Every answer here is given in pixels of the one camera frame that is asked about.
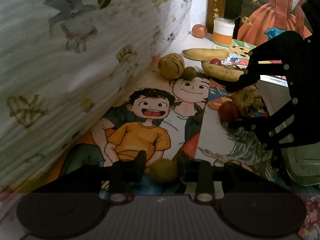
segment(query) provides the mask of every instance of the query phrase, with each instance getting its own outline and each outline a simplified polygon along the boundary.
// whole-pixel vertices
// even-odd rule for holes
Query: white curtain
[[[178,35],[192,0],[0,0],[0,191],[46,171]]]

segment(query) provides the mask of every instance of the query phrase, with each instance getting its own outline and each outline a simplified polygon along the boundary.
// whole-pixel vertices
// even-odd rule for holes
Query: cup with orange liquid
[[[230,45],[232,42],[233,30],[235,28],[235,21],[218,18],[214,19],[212,40],[215,43]]]

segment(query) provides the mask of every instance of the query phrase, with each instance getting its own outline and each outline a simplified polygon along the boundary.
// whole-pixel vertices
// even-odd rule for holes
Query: cup lid
[[[226,24],[235,25],[235,21],[234,20],[227,19],[227,18],[215,17],[214,21],[220,22],[220,23],[226,23]]]

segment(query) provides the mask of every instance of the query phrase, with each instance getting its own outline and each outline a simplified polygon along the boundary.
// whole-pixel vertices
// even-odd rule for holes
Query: wooden post
[[[213,32],[214,13],[219,14],[219,17],[223,17],[225,4],[226,0],[208,0],[206,27],[208,28],[209,33]]]

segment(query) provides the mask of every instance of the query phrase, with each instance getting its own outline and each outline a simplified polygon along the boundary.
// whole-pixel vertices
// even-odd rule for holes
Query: tongue
[[[153,112],[149,110],[145,111],[143,114],[147,116],[161,116],[161,112]]]

